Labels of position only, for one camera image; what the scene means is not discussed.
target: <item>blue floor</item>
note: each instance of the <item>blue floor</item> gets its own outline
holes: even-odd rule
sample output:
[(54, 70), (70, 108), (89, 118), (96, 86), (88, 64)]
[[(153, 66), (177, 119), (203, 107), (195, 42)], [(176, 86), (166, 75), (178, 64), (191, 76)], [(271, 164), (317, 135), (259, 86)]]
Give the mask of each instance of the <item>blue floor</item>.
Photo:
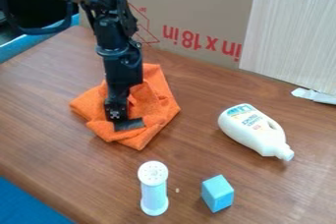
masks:
[(1, 224), (69, 224), (67, 217), (0, 177)]
[[(78, 25), (80, 20), (80, 15), (73, 15), (72, 26)], [(48, 28), (58, 27), (61, 22), (48, 26)], [(30, 49), (36, 44), (46, 40), (55, 34), (45, 34), (45, 35), (22, 35), (8, 43), (0, 45), (0, 64), (11, 59), (12, 57)]]

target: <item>bottle cap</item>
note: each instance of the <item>bottle cap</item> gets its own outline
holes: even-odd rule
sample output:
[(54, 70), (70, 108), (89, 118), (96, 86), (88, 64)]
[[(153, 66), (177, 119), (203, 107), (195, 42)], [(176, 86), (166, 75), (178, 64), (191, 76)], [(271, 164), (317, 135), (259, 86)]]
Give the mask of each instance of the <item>bottle cap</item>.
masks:
[(286, 144), (283, 147), (277, 148), (275, 156), (285, 161), (290, 161), (294, 157), (294, 151)]
[(138, 170), (138, 177), (147, 186), (161, 185), (168, 179), (168, 168), (158, 161), (148, 161)]

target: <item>bottle label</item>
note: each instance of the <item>bottle label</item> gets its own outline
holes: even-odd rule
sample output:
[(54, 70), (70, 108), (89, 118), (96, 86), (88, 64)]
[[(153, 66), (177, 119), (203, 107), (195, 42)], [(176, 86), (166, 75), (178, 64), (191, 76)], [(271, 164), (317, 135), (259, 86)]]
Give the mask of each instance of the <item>bottle label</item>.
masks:
[(236, 106), (227, 112), (227, 115), (237, 121), (240, 121), (244, 126), (252, 127), (254, 130), (261, 130), (263, 127), (260, 121), (263, 119), (258, 115), (257, 110), (248, 104)]

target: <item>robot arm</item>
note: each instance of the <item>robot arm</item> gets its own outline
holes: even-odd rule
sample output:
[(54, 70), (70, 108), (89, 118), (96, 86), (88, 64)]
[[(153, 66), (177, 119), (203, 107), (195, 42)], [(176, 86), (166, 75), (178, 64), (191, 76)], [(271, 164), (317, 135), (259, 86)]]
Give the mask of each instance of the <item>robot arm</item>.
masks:
[(106, 119), (116, 131), (143, 127), (142, 119), (130, 120), (128, 96), (130, 87), (142, 83), (141, 44), (132, 40), (138, 30), (127, 0), (65, 0), (68, 15), (58, 28), (20, 28), (8, 7), (4, 13), (10, 24), (27, 34), (44, 34), (68, 28), (71, 23), (72, 3), (80, 4), (97, 38), (96, 52), (103, 58), (108, 96), (105, 99)]

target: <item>blue cube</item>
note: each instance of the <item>blue cube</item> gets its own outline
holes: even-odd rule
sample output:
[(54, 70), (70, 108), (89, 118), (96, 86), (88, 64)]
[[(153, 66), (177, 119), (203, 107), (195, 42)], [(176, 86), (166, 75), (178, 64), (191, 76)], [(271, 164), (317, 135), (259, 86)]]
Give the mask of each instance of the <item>blue cube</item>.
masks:
[(212, 212), (218, 212), (233, 203), (234, 189), (223, 177), (218, 175), (201, 184), (201, 197)]

